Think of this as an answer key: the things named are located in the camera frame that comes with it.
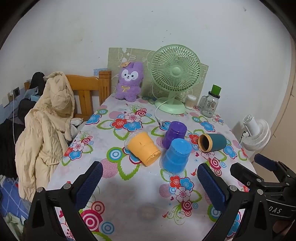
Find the person's right hand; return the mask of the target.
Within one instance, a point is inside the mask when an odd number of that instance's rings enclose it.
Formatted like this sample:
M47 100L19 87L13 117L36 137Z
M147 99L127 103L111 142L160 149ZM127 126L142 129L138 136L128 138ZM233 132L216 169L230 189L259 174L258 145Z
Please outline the person's right hand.
M285 236L288 234L294 221L280 221L278 220L273 225L273 240L287 240Z

